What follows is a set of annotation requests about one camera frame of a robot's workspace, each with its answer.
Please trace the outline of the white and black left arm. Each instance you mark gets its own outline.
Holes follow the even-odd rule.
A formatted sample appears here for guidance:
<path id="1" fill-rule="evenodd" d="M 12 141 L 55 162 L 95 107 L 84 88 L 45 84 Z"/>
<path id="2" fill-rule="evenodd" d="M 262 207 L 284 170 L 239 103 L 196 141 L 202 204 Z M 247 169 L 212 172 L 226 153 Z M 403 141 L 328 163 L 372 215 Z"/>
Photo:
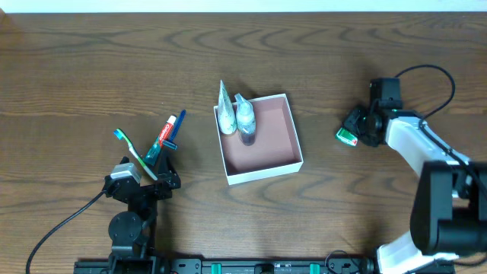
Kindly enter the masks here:
<path id="1" fill-rule="evenodd" d="M 156 181 L 142 186 L 142 175 L 124 157 L 105 176 L 106 197 L 125 203 L 127 210 L 110 221 L 108 234 L 112 241 L 108 266 L 102 273 L 169 273 L 170 263 L 155 250 L 158 202 L 172 197 L 181 180 L 170 162 L 170 152 L 163 150 L 153 168 Z"/>

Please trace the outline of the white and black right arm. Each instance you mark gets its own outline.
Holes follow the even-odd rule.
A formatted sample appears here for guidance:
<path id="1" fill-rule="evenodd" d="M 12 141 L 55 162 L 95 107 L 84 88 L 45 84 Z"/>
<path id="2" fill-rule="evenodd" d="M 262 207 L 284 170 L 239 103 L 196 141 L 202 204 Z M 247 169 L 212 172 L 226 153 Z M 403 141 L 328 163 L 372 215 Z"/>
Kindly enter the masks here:
<path id="1" fill-rule="evenodd" d="M 456 153 L 414 110 L 358 105 L 336 138 L 397 151 L 419 177 L 409 230 L 379 246 L 377 273 L 441 273 L 486 252 L 486 165 Z"/>

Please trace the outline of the red Colgate toothpaste tube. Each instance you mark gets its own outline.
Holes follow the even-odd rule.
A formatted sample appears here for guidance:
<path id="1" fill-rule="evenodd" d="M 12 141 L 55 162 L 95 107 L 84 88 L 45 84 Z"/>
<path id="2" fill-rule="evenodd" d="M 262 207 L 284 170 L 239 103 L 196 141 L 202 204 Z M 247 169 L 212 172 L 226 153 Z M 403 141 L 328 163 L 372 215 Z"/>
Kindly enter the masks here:
<path id="1" fill-rule="evenodd" d="M 145 155 L 143 161 L 146 164 L 154 166 L 156 164 L 156 160 L 158 159 L 158 155 L 161 152 L 163 147 L 163 141 L 167 140 L 170 136 L 172 129 L 174 127 L 174 123 L 177 121 L 177 117 L 172 115 L 168 118 L 167 122 L 164 124 L 162 130 L 158 134 L 158 137 L 155 139 L 153 145 L 149 149 L 148 153 Z"/>

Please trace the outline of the white Pantene bamboo tube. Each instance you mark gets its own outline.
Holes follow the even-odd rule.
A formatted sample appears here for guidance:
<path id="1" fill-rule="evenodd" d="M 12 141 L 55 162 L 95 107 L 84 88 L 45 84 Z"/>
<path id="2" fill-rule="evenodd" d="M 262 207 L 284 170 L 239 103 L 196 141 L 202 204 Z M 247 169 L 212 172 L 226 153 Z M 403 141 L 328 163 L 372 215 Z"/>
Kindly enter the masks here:
<path id="1" fill-rule="evenodd" d="M 220 80 L 217 109 L 218 126 L 222 134 L 232 135 L 237 130 L 235 112 L 224 82 Z"/>

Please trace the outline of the blue foaming soap pump bottle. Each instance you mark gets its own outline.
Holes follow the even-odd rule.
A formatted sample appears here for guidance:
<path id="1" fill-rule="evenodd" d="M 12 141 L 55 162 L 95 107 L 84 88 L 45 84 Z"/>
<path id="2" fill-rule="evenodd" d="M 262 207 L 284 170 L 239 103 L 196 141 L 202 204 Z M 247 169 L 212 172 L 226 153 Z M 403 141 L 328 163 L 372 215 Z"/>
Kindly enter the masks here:
<path id="1" fill-rule="evenodd" d="M 237 102 L 236 121 L 240 140 L 246 146 L 254 144 L 256 139 L 256 117 L 253 105 L 241 94 L 236 94 Z"/>

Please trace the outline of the green Dettol soap box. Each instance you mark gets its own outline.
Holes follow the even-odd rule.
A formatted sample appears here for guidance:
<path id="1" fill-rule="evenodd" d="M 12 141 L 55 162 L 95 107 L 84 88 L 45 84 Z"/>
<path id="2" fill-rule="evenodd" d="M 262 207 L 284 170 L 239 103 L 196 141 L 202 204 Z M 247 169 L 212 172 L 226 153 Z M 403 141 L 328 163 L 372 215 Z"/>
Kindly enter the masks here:
<path id="1" fill-rule="evenodd" d="M 335 138 L 349 146 L 356 146 L 358 144 L 358 137 L 344 127 L 338 130 L 335 134 Z"/>

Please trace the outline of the white box with pink interior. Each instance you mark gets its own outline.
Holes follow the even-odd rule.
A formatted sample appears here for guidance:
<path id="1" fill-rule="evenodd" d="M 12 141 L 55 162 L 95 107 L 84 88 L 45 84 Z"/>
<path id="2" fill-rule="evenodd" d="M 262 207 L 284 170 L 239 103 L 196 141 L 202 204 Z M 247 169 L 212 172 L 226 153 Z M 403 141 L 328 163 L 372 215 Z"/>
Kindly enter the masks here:
<path id="1" fill-rule="evenodd" d="M 253 145 L 244 145 L 237 133 L 225 135 L 217 131 L 230 185 L 295 173 L 304 163 L 287 96 L 275 94 L 250 102 L 256 114 Z"/>

